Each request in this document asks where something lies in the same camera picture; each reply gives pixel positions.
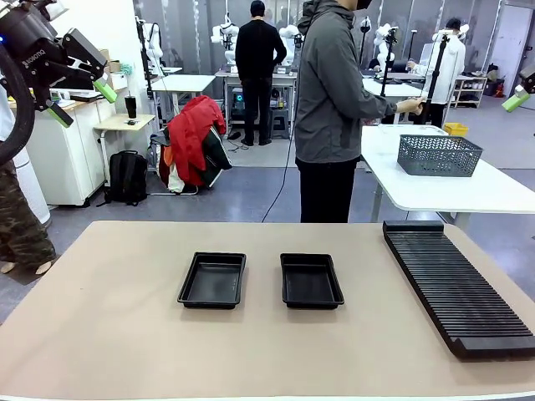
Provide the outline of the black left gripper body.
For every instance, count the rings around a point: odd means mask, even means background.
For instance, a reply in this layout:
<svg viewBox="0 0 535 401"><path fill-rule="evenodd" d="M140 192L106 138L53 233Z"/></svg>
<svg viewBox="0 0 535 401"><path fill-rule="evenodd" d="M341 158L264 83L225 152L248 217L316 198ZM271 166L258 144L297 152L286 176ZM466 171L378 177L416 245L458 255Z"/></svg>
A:
<svg viewBox="0 0 535 401"><path fill-rule="evenodd" d="M0 44L20 68L27 86L46 67L68 65L57 31L35 8L0 7Z"/></svg>

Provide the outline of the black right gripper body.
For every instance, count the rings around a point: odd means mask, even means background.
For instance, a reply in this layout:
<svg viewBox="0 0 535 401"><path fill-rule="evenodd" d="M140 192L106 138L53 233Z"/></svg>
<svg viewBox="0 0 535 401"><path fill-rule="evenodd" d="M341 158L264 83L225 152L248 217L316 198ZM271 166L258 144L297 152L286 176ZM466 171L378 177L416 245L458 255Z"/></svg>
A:
<svg viewBox="0 0 535 401"><path fill-rule="evenodd" d="M535 94L535 63L524 67L520 73L521 86L528 94Z"/></svg>

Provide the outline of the black tripod pole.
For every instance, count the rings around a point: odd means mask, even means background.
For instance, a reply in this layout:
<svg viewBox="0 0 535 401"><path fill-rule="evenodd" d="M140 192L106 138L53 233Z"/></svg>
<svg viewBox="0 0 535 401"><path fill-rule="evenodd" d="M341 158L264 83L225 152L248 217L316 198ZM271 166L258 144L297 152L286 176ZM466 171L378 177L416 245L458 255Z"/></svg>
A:
<svg viewBox="0 0 535 401"><path fill-rule="evenodd" d="M386 83L388 79L389 66L392 64L392 60L391 60L391 55L393 54L392 49L393 49L394 44L397 42L397 39L396 39L397 29L398 29L397 27L390 27L387 31L387 34L384 35L384 42L387 46L387 52L383 53L383 55L385 56L385 66L383 68L382 87L381 87L381 93L380 93L382 97L385 97L385 87L386 87Z"/></svg>
<svg viewBox="0 0 535 401"><path fill-rule="evenodd" d="M423 107L420 115L421 122L423 124L426 124L430 118L430 114L432 113L431 110L436 108L433 106L432 100L436 91L437 81L440 76L441 62L446 50L446 45L450 41L450 34L451 31L449 30L440 30L436 33L436 38L433 41L430 61L427 65L427 70L425 71L425 78L428 79L431 77L431 83L428 89L423 90L427 92L427 95L425 97L425 101L420 104Z"/></svg>

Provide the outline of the black plastic ESD tray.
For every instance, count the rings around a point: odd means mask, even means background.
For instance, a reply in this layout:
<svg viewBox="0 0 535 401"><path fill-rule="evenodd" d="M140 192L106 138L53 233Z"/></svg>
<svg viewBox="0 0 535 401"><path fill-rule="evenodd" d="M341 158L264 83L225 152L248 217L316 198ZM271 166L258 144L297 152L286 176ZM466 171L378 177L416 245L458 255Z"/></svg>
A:
<svg viewBox="0 0 535 401"><path fill-rule="evenodd" d="M287 308L334 310L344 304L329 254L282 253L280 262Z"/></svg>
<svg viewBox="0 0 535 401"><path fill-rule="evenodd" d="M234 309L241 301L246 260L242 253L196 252L177 301L185 308Z"/></svg>

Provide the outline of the person's right forearm grey sleeve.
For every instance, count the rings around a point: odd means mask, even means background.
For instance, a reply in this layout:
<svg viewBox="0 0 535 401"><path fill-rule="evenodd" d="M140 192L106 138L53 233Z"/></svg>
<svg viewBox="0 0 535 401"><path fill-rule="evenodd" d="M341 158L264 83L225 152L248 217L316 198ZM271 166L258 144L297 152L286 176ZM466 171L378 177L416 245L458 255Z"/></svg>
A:
<svg viewBox="0 0 535 401"><path fill-rule="evenodd" d="M374 96L364 97L357 103L355 112L356 119L383 119L394 115L397 111L397 104L389 100Z"/></svg>

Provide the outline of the white storage shelf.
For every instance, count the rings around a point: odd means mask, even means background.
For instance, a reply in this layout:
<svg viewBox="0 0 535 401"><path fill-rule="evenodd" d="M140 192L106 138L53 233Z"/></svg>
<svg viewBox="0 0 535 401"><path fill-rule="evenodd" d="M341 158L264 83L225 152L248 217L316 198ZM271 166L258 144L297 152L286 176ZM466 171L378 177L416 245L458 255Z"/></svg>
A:
<svg viewBox="0 0 535 401"><path fill-rule="evenodd" d="M487 85L485 76L460 75L456 79L450 107L478 109Z"/></svg>

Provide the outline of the white cabinet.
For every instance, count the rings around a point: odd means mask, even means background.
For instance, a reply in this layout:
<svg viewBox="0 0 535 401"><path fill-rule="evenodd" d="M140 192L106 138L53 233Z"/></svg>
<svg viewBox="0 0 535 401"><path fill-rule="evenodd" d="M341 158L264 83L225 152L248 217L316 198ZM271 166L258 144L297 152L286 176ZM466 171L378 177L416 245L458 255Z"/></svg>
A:
<svg viewBox="0 0 535 401"><path fill-rule="evenodd" d="M37 112L27 151L48 205L87 206L104 184L102 149L94 127L115 114L115 107L97 99L72 104L66 112L73 119L68 128L49 112Z"/></svg>

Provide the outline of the person in white shirt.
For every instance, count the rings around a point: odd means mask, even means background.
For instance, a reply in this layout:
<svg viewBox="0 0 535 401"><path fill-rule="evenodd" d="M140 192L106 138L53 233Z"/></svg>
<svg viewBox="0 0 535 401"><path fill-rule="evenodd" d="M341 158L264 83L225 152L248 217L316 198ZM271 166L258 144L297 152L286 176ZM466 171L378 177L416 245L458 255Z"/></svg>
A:
<svg viewBox="0 0 535 401"><path fill-rule="evenodd" d="M461 41L461 37L466 33L466 30L463 30L462 27L463 25L459 18L450 18L447 21L445 28L442 29L451 31L451 34L449 35L450 41L446 45L446 50L441 62L440 76L438 78L436 91L432 100L432 104L436 108L432 109L431 112L433 113L436 111L436 117L432 113L430 114L431 124L439 129L442 127L444 109L451 99L456 79L465 68L466 46ZM407 62L406 67L413 74L425 77L427 65L415 63L414 61L410 60ZM431 77L425 79L423 90L428 89L430 83Z"/></svg>

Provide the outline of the black backpack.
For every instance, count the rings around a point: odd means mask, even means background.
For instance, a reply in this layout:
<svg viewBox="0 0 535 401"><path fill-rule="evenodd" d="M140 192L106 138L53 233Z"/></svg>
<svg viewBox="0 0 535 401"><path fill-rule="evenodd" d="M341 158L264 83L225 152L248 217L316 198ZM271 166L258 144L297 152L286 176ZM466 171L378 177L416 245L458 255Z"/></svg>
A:
<svg viewBox="0 0 535 401"><path fill-rule="evenodd" d="M110 186L104 190L104 201L138 206L147 198L147 160L135 150L123 150L110 156Z"/></svg>

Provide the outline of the white desk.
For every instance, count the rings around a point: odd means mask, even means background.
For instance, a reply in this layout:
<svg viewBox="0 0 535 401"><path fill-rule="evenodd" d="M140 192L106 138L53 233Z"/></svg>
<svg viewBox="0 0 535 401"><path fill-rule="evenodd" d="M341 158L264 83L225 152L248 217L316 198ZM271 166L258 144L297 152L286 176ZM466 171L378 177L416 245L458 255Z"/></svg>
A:
<svg viewBox="0 0 535 401"><path fill-rule="evenodd" d="M180 102L193 99L215 80L215 75L171 74L147 83L146 93L153 104L161 128L180 113Z"/></svg>
<svg viewBox="0 0 535 401"><path fill-rule="evenodd" d="M423 98L423 101L420 102L420 114L425 110L425 101L427 98L427 92L423 89L417 89L413 86L410 86L406 83L386 83L383 85L382 81L380 82L379 79L376 79L375 77L372 77L371 75L363 75L363 86L365 90L368 92L383 97L387 99L391 103L399 103L401 101L405 101L407 99L419 99ZM393 114L390 117L386 117L388 120L386 123L383 121L383 119L365 119L364 125L379 125L379 124L399 124L400 118L405 116L408 116L408 112L397 112L396 114Z"/></svg>

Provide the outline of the red jacket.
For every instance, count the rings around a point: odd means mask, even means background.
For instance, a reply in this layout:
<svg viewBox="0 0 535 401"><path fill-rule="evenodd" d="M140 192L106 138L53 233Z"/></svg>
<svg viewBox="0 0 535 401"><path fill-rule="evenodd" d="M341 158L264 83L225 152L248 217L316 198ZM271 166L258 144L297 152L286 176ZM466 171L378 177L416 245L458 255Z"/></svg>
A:
<svg viewBox="0 0 535 401"><path fill-rule="evenodd" d="M203 185L197 171L206 170L202 144L212 126L219 135L227 132L221 108L214 99L206 95L190 100L167 125L171 160L179 178L187 185Z"/></svg>

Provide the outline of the metal workbench with equipment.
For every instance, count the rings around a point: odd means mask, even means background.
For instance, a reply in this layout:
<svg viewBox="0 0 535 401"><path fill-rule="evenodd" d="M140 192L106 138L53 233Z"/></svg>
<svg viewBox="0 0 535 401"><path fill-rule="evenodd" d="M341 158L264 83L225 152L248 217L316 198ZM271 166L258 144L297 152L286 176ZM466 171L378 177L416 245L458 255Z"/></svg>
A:
<svg viewBox="0 0 535 401"><path fill-rule="evenodd" d="M237 70L235 68L231 71L220 70L216 72L215 76L223 79L223 110L227 128L231 129L233 125L243 128L245 124L245 104ZM296 82L297 74L295 72L283 74L283 68L280 68L278 74L274 74L272 79L270 109L288 109L290 134L295 105Z"/></svg>

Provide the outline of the dark green jacket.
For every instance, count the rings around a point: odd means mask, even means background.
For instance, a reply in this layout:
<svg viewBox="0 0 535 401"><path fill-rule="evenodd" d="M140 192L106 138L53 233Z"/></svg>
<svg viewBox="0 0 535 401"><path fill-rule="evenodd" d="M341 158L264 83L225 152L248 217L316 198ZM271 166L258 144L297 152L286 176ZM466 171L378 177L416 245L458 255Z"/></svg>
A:
<svg viewBox="0 0 535 401"><path fill-rule="evenodd" d="M221 173L232 168L227 150L215 125L209 129L202 141L202 152L206 168L200 172L200 177L205 187L212 188Z"/></svg>

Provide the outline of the person in grey jacket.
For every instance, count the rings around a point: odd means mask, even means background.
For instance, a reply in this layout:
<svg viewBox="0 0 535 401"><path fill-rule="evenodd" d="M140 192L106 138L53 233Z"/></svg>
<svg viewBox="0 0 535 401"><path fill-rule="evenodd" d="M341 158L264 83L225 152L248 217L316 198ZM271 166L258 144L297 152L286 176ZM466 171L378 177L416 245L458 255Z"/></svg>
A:
<svg viewBox="0 0 535 401"><path fill-rule="evenodd" d="M361 159L363 86L352 30L359 0L307 0L294 119L302 223L346 223Z"/></svg>

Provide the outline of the grey plastic stool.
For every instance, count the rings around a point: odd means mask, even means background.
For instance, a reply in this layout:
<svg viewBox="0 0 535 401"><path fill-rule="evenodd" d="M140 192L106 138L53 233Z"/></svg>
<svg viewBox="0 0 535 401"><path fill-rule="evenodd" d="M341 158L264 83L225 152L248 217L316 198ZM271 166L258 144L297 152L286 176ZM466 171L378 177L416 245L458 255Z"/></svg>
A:
<svg viewBox="0 0 535 401"><path fill-rule="evenodd" d="M288 109L271 108L269 128L272 139L288 140L290 138Z"/></svg>

